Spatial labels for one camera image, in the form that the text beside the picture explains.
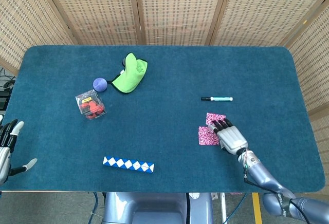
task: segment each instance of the yellow line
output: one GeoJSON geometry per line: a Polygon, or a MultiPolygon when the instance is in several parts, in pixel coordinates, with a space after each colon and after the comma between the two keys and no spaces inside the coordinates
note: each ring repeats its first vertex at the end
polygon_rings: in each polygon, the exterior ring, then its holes
{"type": "Polygon", "coordinates": [[[262,224],[261,207],[259,205],[258,193],[252,193],[253,212],[255,214],[255,224],[262,224]]]}

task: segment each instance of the black cable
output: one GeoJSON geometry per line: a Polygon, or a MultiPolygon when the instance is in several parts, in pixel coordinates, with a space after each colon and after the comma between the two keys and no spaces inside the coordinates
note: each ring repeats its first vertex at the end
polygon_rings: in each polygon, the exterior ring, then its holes
{"type": "Polygon", "coordinates": [[[1,68],[0,69],[0,78],[1,77],[5,77],[8,78],[9,80],[5,80],[5,79],[0,79],[0,81],[6,81],[6,83],[4,85],[1,85],[0,88],[3,88],[8,82],[13,81],[16,77],[15,76],[8,76],[6,75],[6,70],[5,68],[1,68]]]}
{"type": "MultiPolygon", "coordinates": [[[[275,192],[275,191],[273,191],[273,190],[270,190],[270,189],[268,189],[268,188],[265,188],[265,187],[260,186],[259,184],[255,184],[255,183],[249,181],[249,180],[248,180],[248,177],[247,177],[247,173],[248,173],[247,170],[246,170],[245,168],[243,168],[243,171],[244,171],[244,182],[245,182],[245,183],[250,184],[250,185],[253,185],[253,186],[256,186],[256,187],[258,187],[258,188],[260,188],[260,189],[263,189],[263,190],[265,190],[265,191],[268,191],[268,192],[272,192],[272,193],[274,193],[274,194],[277,194],[277,192],[275,192]]],[[[292,199],[290,199],[289,202],[290,202],[293,206],[295,206],[296,209],[298,209],[298,211],[303,215],[303,217],[304,217],[306,223],[307,223],[307,224],[310,224],[310,222],[309,222],[309,220],[307,219],[305,213],[300,209],[300,207],[298,207],[297,204],[295,204],[295,203],[292,201],[292,199]]]]}
{"type": "Polygon", "coordinates": [[[7,83],[3,85],[3,88],[6,92],[12,92],[12,89],[14,88],[16,80],[9,80],[7,83]]]}
{"type": "Polygon", "coordinates": [[[105,205],[105,202],[106,202],[106,192],[102,192],[102,195],[104,197],[104,205],[105,205]]]}
{"type": "Polygon", "coordinates": [[[186,203],[187,203],[187,209],[186,209],[186,224],[190,224],[190,217],[191,217],[191,202],[190,202],[190,195],[187,192],[186,193],[186,203]]]}
{"type": "Polygon", "coordinates": [[[265,187],[260,186],[259,184],[255,184],[254,182],[249,181],[249,180],[248,180],[248,176],[247,176],[248,171],[247,171],[246,168],[243,168],[243,173],[244,173],[243,181],[244,181],[245,183],[250,184],[250,185],[253,185],[253,186],[256,186],[256,187],[258,187],[258,188],[260,188],[260,189],[262,189],[262,190],[265,190],[265,191],[268,191],[268,192],[272,192],[272,193],[274,193],[274,194],[277,194],[277,192],[275,192],[275,191],[273,191],[273,190],[270,190],[270,189],[268,189],[268,188],[265,188],[265,187]]]}
{"type": "Polygon", "coordinates": [[[307,217],[306,217],[306,215],[305,215],[305,213],[301,210],[301,208],[300,207],[298,207],[298,205],[297,204],[295,204],[293,201],[292,201],[292,199],[290,199],[290,201],[289,201],[293,206],[295,206],[296,207],[296,209],[298,209],[298,211],[302,214],[302,216],[304,217],[304,219],[305,219],[305,221],[306,221],[306,223],[307,224],[310,224],[310,222],[309,222],[309,220],[307,219],[307,217]]]}

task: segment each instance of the marker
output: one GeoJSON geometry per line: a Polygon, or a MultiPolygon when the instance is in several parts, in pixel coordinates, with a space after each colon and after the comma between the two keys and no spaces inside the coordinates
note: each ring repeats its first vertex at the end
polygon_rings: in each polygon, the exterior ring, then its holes
{"type": "Polygon", "coordinates": [[[201,97],[201,101],[233,101],[233,97],[201,97]]]}

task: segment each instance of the green cloth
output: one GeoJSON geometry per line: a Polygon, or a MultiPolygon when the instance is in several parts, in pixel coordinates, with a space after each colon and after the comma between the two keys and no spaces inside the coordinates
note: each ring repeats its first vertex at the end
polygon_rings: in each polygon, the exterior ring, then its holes
{"type": "Polygon", "coordinates": [[[112,81],[112,85],[120,92],[132,92],[144,77],[147,67],[147,61],[136,59],[133,53],[129,53],[125,57],[124,72],[116,76],[112,81]]]}

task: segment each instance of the woven panel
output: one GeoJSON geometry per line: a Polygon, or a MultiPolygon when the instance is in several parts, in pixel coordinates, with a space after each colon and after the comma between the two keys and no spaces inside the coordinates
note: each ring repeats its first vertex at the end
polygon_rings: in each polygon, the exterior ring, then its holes
{"type": "Polygon", "coordinates": [[[142,0],[149,45],[204,45],[218,0],[142,0]]]}
{"type": "Polygon", "coordinates": [[[312,128],[326,175],[326,186],[319,193],[329,195],[329,115],[313,121],[312,128]]]}
{"type": "Polygon", "coordinates": [[[229,0],[214,45],[278,45],[316,0],[229,0]]]}
{"type": "Polygon", "coordinates": [[[19,69],[27,48],[72,44],[47,0],[0,0],[0,57],[19,69]]]}
{"type": "Polygon", "coordinates": [[[329,7],[289,47],[308,110],[329,103],[329,7]]]}
{"type": "Polygon", "coordinates": [[[58,0],[82,44],[137,44],[131,0],[58,0]]]}

